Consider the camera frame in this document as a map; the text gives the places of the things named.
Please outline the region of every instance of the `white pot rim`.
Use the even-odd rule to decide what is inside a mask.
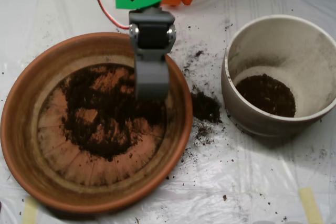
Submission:
[[[295,17],[295,16],[290,16],[290,15],[282,15],[282,14],[277,14],[277,15],[267,15],[261,18],[257,18],[254,19],[250,22],[248,22],[247,24],[245,24],[241,29],[239,29],[233,36],[233,38],[231,39],[230,43],[228,44],[228,46],[226,47],[225,50],[225,55],[224,55],[224,63],[225,63],[225,73],[226,73],[226,78],[228,79],[228,82],[231,86],[231,88],[234,90],[234,92],[236,93],[236,95],[250,108],[252,108],[253,110],[259,112],[260,114],[263,114],[264,116],[273,118],[273,119],[277,119],[277,120],[281,120],[281,121],[287,121],[287,122],[302,122],[302,121],[310,121],[319,117],[322,117],[323,115],[327,114],[330,110],[332,110],[335,106],[336,106],[336,98],[327,106],[325,107],[323,110],[309,115],[309,116],[303,116],[300,118],[287,118],[284,116],[278,116],[278,115],[273,115],[270,113],[267,113],[257,107],[255,107],[253,104],[251,104],[250,102],[248,102],[236,89],[236,87],[234,86],[230,73],[229,73],[229,69],[228,69],[228,55],[229,55],[229,51],[231,49],[231,46],[233,44],[233,41],[235,41],[235,39],[238,37],[238,35],[244,31],[246,28],[250,27],[251,25],[264,21],[264,20],[269,20],[269,19],[289,19],[289,20],[295,20],[301,23],[304,23],[308,26],[311,26],[313,28],[315,28],[316,30],[318,30],[320,33],[324,34],[327,39],[333,44],[333,46],[336,48],[336,42],[335,40],[326,32],[324,31],[321,27],[317,26],[316,24],[307,21],[303,18],[299,18],[299,17]]]

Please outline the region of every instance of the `table surface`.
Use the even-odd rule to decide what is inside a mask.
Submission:
[[[116,10],[114,0],[102,1],[127,23],[127,10]],[[189,65],[190,88],[196,85],[222,105],[223,123],[206,123],[211,144],[197,144],[199,121],[194,119],[184,162],[150,196],[117,214],[89,219],[56,215],[38,204],[36,223],[307,223],[298,194],[304,187],[312,189],[324,223],[336,222],[336,111],[291,141],[261,143],[227,118],[220,85],[225,48],[242,25],[264,15],[289,14],[336,38],[336,0],[194,0],[171,11],[177,41],[170,56],[181,69]],[[1,111],[16,78],[40,53],[99,31],[119,30],[96,0],[0,0]],[[191,61],[199,50],[204,54]],[[28,197],[0,152],[0,223],[30,223],[25,222]]]

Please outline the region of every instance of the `terracotta pot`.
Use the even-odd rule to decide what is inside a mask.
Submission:
[[[136,132],[141,139],[107,160],[67,141],[67,100],[59,85],[92,65],[134,68],[129,37],[82,35],[37,57],[14,83],[1,119],[2,151],[19,184],[49,207],[85,214],[123,208],[154,190],[182,156],[193,119],[188,85],[173,60],[166,56],[166,62],[171,86],[165,125],[133,123],[142,127]],[[94,117],[90,111],[82,114]]]

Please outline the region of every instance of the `terracotta rim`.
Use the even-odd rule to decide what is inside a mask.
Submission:
[[[21,174],[18,172],[14,165],[13,157],[9,155],[8,151],[8,146],[7,146],[7,141],[5,139],[5,133],[6,129],[10,127],[9,125],[9,114],[8,114],[8,107],[11,103],[12,97],[15,96],[19,83],[24,80],[29,73],[32,71],[34,65],[36,65],[38,62],[40,62],[44,57],[47,57],[51,52],[54,50],[59,49],[60,47],[66,46],[68,44],[72,44],[75,42],[79,42],[83,39],[88,39],[88,38],[99,38],[99,37],[119,37],[119,38],[129,38],[128,35],[125,34],[117,34],[117,33],[94,33],[94,34],[86,34],[86,35],[80,35],[74,38],[67,39],[63,42],[60,42],[56,44],[55,46],[49,48],[45,52],[43,52],[41,55],[39,55],[35,60],[33,60],[25,69],[24,71],[20,74],[20,76],[17,78],[15,81],[12,89],[10,90],[8,97],[6,99],[4,108],[3,108],[3,113],[2,113],[2,118],[1,118],[1,146],[2,146],[2,151],[5,157],[5,161],[7,163],[7,166],[14,176],[14,178],[17,180],[17,182],[33,197],[41,201],[43,204],[67,211],[67,212],[75,212],[75,213],[82,213],[82,214],[93,214],[93,213],[99,213],[99,212],[104,212],[104,211],[109,211],[109,210],[114,210],[114,209],[120,209],[125,206],[129,206],[132,203],[135,203],[136,201],[140,200],[141,198],[145,197],[148,195],[150,192],[152,192],[154,189],[157,188],[157,186],[166,178],[166,176],[172,171],[172,169],[177,165],[178,161],[180,160],[185,146],[188,142],[189,135],[191,132],[192,128],[192,123],[193,123],[193,108],[192,108],[192,100],[191,100],[191,95],[189,91],[188,84],[186,80],[184,79],[184,76],[179,69],[179,67],[176,65],[176,63],[169,57],[166,56],[166,62],[168,66],[171,68],[171,70],[176,74],[177,79],[179,83],[181,84],[181,87],[183,89],[183,96],[185,100],[185,124],[184,124],[184,129],[181,135],[181,139],[179,141],[179,144],[176,148],[176,152],[173,153],[172,158],[168,161],[166,164],[165,168],[162,169],[148,184],[140,188],[138,191],[136,191],[132,195],[127,195],[126,197],[123,197],[121,199],[117,199],[111,202],[103,203],[103,204],[98,204],[95,206],[74,206],[71,204],[66,204],[59,202],[57,200],[54,200],[53,198],[49,197],[48,195],[44,195],[40,193],[40,191],[36,190],[34,187],[30,186],[29,183],[25,181],[25,179],[21,176]]]

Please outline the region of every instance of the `white ceramic pot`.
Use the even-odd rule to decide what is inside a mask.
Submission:
[[[235,86],[267,74],[290,88],[294,118],[253,106]],[[225,108],[243,130],[260,136],[294,135],[336,105],[336,43],[317,25],[287,15],[246,24],[228,45],[222,67]]]

